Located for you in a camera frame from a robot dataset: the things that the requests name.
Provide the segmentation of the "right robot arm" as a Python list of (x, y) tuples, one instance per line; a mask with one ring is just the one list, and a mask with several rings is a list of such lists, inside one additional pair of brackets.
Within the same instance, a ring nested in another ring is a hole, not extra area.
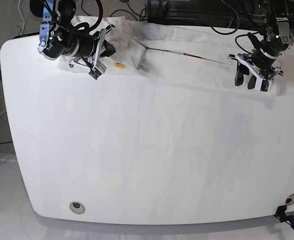
[(115, 26), (110, 24), (98, 29), (103, 20), (103, 5), (97, 0), (98, 19), (72, 24), (76, 13), (73, 0), (42, 0), (43, 15), (39, 29), (38, 52), (49, 60), (61, 56), (70, 58), (69, 67), (88, 68), (94, 78), (106, 71), (101, 58), (109, 58), (116, 53), (115, 47), (106, 40), (106, 35)]

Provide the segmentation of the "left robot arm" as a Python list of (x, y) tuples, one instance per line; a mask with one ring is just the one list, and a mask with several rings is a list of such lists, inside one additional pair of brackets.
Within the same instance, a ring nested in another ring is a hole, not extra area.
[(235, 38), (237, 42), (238, 38), (248, 37), (253, 50), (230, 54), (229, 57), (237, 61), (235, 86), (241, 86), (245, 76), (249, 76), (249, 90), (270, 92), (274, 78), (283, 75), (282, 69), (274, 66), (274, 62), (294, 43), (290, 29), (292, 14), (285, 0), (259, 0), (258, 7), (264, 23), (257, 26), (257, 32), (248, 32)]

